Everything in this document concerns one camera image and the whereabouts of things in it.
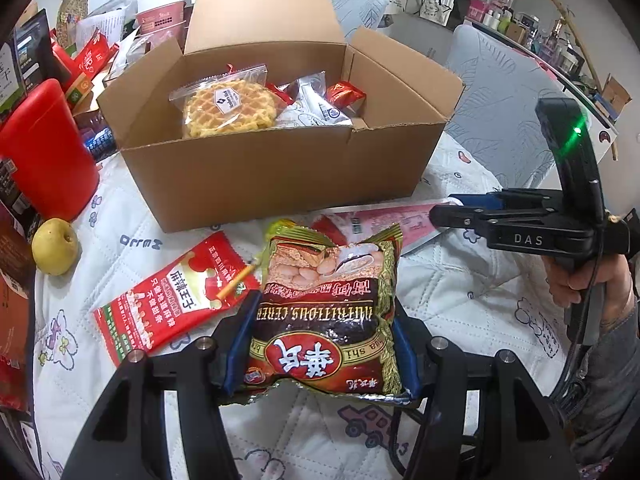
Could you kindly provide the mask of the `red spicy strip packet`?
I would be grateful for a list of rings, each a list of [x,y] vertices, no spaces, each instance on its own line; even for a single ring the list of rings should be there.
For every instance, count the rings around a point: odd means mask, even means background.
[[[215,296],[246,265],[228,237],[217,232],[100,307],[93,316],[112,361],[118,365],[134,349],[160,350],[234,308],[259,287],[255,272],[222,304],[214,305]]]

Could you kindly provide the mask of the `grey chair cover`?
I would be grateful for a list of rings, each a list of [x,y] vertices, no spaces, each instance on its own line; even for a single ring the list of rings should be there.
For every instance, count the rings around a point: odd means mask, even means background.
[[[349,44],[352,36],[361,27],[378,29],[388,5],[388,0],[331,0],[341,25],[343,35]]]
[[[471,25],[454,30],[446,67],[464,83],[447,133],[505,188],[558,188],[535,107],[564,96],[560,85],[532,58]]]

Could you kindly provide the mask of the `far grey chair cover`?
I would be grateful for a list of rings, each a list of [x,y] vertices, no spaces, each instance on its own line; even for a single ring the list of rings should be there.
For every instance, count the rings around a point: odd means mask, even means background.
[[[331,0],[341,25],[343,35],[349,44],[352,36],[361,27],[378,29],[388,5],[388,0]]]

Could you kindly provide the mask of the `red wedding egg packet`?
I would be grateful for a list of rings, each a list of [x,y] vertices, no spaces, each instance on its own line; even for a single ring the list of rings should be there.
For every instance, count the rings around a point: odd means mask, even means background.
[[[267,82],[266,88],[272,92],[284,106],[289,106],[294,103],[294,100],[286,92],[280,90],[275,84]]]

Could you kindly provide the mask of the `red plastic canister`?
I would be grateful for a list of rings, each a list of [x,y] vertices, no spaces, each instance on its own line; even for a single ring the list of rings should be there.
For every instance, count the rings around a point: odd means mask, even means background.
[[[73,221],[99,184],[60,83],[43,81],[1,129],[1,157],[17,188],[42,218]]]

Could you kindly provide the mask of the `brown cardboard box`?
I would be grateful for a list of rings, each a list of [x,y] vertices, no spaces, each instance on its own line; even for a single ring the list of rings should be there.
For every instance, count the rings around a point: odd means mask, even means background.
[[[196,0],[98,99],[166,232],[409,196],[462,80],[331,0]]]

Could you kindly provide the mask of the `waffle snack clear bag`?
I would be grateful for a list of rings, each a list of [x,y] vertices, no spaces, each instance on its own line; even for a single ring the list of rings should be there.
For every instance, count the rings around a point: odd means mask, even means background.
[[[208,76],[172,90],[168,101],[181,110],[186,139],[272,128],[288,106],[267,84],[265,64]]]

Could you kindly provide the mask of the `green brown cereal snack bag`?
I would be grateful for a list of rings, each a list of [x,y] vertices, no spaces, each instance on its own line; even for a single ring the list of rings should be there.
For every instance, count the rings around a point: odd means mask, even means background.
[[[306,226],[270,242],[243,379],[280,379],[329,394],[399,396],[393,324],[398,224],[362,243],[337,245]]]

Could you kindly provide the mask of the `yellow-green pear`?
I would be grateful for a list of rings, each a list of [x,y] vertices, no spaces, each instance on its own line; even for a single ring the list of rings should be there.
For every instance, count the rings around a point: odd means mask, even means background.
[[[79,242],[73,227],[60,218],[51,218],[38,228],[32,238],[32,258],[43,273],[60,276],[74,265]]]

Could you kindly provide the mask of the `near grey chair cover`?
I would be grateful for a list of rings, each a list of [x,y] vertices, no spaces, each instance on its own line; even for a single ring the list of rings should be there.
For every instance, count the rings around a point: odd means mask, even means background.
[[[558,188],[535,107],[564,96],[560,85],[532,58],[471,25],[454,30],[446,67],[464,83],[447,133],[505,188]]]

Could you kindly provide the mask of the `small red snack packet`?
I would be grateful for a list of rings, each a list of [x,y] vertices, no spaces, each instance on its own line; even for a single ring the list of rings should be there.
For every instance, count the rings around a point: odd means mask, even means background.
[[[324,98],[334,107],[344,110],[352,105],[360,105],[367,95],[349,81],[337,81],[326,88]]]

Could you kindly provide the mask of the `woven round mat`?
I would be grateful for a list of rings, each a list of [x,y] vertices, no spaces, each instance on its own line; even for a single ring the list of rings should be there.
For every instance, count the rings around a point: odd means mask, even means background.
[[[56,14],[56,42],[64,49],[75,44],[76,25],[88,15],[88,0],[61,0]]]

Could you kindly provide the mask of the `pink snack packet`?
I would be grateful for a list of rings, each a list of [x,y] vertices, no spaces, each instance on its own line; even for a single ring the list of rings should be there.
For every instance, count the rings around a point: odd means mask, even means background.
[[[462,203],[456,198],[443,198],[329,208],[314,215],[311,227],[337,245],[348,245],[362,243],[398,224],[402,233],[401,255],[405,255],[444,232],[444,229],[436,228],[430,219],[432,209],[439,205],[461,206]]]

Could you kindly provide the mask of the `silver foil snack bag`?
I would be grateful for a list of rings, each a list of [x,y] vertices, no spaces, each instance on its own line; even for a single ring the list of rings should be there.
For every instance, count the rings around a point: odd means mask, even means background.
[[[276,128],[329,127],[352,125],[350,118],[325,98],[326,72],[300,77],[278,87],[294,103],[286,106],[276,119]]]

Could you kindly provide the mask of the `white patterned quilted tablecloth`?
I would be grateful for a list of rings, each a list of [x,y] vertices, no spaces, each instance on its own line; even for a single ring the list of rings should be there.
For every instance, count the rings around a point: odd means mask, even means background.
[[[122,156],[38,274],[32,416],[47,479],[393,479],[434,396],[475,428],[473,353],[546,396],[570,343],[538,235],[480,236],[497,181],[442,136],[406,202],[166,234]]]

